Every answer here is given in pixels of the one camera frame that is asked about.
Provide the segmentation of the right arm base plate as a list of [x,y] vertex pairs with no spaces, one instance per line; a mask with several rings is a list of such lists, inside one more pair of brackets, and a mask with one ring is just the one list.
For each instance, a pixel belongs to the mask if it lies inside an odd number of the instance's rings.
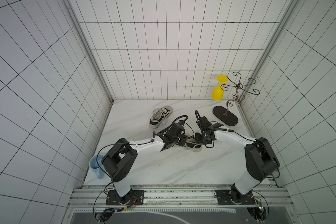
[[252,191],[241,195],[238,191],[216,190],[214,192],[219,205],[255,205],[256,201],[252,198]]

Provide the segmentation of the black white sneaker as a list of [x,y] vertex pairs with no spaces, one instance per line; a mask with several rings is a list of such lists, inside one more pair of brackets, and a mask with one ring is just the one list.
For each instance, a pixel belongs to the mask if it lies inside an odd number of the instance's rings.
[[152,113],[153,114],[150,118],[149,126],[152,129],[156,129],[173,113],[173,108],[167,105],[155,109]]
[[202,150],[202,145],[197,144],[193,139],[186,140],[184,147],[193,152],[200,152]]

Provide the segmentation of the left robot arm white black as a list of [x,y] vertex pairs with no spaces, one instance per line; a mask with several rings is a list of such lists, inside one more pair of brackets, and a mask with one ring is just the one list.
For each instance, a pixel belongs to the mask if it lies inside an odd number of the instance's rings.
[[185,128],[182,123],[174,123],[154,134],[151,139],[141,141],[119,139],[101,160],[119,197],[124,198],[132,191],[126,176],[138,156],[169,149],[185,137]]

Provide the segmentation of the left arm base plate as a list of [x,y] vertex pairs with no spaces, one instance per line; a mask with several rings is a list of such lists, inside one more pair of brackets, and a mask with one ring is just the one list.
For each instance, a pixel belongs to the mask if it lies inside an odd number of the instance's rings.
[[123,197],[120,197],[115,190],[108,191],[106,205],[114,206],[133,206],[133,205],[143,205],[144,200],[143,190],[131,190]]

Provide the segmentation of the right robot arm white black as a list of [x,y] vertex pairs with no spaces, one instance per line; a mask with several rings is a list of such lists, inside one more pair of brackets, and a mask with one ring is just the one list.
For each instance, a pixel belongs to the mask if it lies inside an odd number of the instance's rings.
[[213,147],[215,141],[221,141],[241,150],[245,155],[246,172],[231,186],[230,191],[231,198],[236,202],[279,169],[279,161],[267,139],[245,137],[223,124],[212,124],[206,117],[200,116],[198,111],[195,111],[195,115],[200,129],[195,134],[196,144]]

